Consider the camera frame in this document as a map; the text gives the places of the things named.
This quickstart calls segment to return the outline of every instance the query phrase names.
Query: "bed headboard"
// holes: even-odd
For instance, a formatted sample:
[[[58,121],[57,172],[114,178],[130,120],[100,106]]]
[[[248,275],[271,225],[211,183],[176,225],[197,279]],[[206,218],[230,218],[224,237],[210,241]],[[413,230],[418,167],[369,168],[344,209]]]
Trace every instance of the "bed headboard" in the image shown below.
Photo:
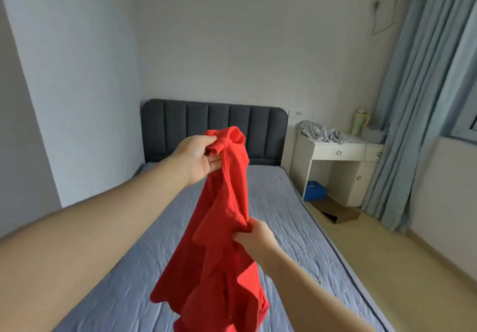
[[[288,114],[277,107],[177,100],[148,100],[141,107],[146,162],[168,157],[188,136],[238,126],[251,165],[279,166]]]

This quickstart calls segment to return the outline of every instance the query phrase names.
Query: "crumpled gray clothing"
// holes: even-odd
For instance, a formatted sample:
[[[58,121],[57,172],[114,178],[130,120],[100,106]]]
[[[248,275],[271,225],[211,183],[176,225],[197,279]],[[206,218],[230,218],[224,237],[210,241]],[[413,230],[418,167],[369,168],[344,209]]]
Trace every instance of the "crumpled gray clothing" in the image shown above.
[[[348,142],[348,136],[335,129],[328,129],[323,125],[317,124],[310,120],[301,121],[298,124],[298,130],[305,136],[328,143],[344,143]]]

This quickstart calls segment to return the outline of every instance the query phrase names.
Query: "mattress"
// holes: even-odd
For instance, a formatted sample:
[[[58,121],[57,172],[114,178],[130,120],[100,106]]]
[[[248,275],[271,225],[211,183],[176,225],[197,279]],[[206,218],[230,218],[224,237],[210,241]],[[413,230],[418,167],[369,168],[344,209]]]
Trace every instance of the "mattress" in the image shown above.
[[[278,166],[247,169],[249,214],[264,220],[283,250],[317,278],[322,287],[371,323],[394,331],[351,268],[320,230]],[[174,253],[204,182],[184,189],[119,264],[60,322],[55,332],[172,331],[178,316],[149,295]],[[259,270],[270,310],[259,331],[292,331],[278,292]]]

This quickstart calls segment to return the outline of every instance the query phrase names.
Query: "forearm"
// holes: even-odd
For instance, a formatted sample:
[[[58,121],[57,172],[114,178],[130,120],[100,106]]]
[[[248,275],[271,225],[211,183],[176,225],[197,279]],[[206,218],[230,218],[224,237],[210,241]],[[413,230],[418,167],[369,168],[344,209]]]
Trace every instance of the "forearm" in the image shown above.
[[[186,186],[185,168],[178,157],[164,160],[4,239],[0,331],[51,331]]]
[[[282,250],[271,253],[264,268],[280,294],[290,323],[296,332],[371,332],[373,327],[319,287]]]

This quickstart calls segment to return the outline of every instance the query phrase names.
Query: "person's left hand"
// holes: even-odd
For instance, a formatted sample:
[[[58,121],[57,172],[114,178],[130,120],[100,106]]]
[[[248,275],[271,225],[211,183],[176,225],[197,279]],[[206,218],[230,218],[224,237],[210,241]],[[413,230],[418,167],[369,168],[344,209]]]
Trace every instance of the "person's left hand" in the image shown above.
[[[217,136],[190,136],[182,140],[172,153],[172,156],[179,157],[189,167],[189,185],[197,183],[222,167],[222,155],[206,155],[206,147],[216,140]]]

